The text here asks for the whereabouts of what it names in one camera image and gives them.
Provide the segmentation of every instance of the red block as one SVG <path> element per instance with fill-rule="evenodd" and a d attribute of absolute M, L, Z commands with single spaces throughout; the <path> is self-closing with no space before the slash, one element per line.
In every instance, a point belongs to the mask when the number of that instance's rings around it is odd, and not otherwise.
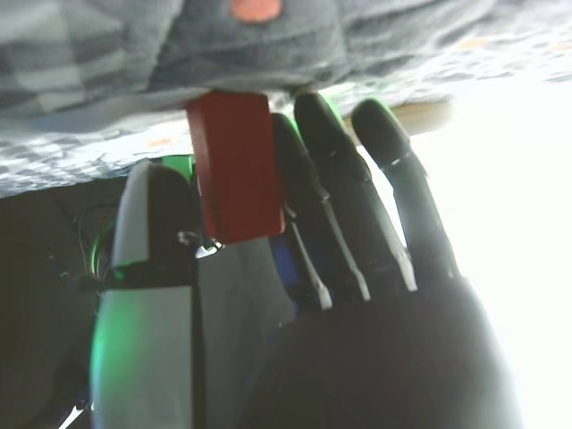
<path fill-rule="evenodd" d="M 187 116 L 208 235 L 230 244 L 281 233 L 267 98 L 211 92 L 191 102 Z"/>

